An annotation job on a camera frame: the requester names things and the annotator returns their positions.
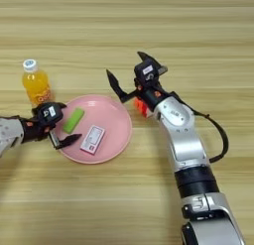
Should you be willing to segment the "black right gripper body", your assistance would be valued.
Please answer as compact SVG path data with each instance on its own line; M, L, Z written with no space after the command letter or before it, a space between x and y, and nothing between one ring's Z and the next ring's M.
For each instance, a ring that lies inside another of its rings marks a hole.
M148 105L150 110L154 110L156 105L165 98L159 77L167 71L168 68L164 65L160 68L155 68L153 65L136 65L134 67L136 75L134 78L135 89L120 99L121 102L124 103L138 97Z

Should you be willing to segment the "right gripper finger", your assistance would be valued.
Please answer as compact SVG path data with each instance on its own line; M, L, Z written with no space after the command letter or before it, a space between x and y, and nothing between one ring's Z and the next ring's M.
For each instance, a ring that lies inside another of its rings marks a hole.
M146 54L144 52L138 52L138 56L140 57L140 59L142 61L145 61L145 60L151 60L151 61L153 61L154 60L153 57L149 56L148 54Z
M109 84L111 88L113 89L113 91L117 94L117 96L120 99L124 98L127 95L127 93L122 90L117 78L114 76L114 74L110 70L107 70L106 73L109 80Z

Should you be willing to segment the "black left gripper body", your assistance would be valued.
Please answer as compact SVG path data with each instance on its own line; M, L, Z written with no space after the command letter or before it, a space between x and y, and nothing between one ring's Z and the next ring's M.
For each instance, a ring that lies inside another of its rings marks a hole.
M43 122L41 120L20 119L23 128L23 140L22 143L28 143L32 141L42 141L51 138L51 141L55 149L60 147L60 142L53 132L56 128L55 122Z

